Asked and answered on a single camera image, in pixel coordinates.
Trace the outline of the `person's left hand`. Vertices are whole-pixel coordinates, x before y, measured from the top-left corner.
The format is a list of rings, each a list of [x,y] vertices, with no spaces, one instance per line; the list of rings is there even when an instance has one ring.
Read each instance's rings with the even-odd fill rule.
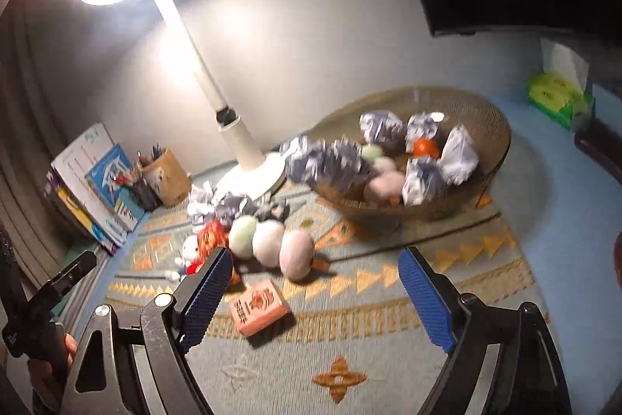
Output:
[[[78,343],[70,334],[64,335],[66,349],[66,365],[71,370]],[[28,359],[28,373],[31,385],[41,399],[42,403],[53,413],[57,413],[61,406],[64,387],[54,378],[53,368],[47,361],[40,359]]]

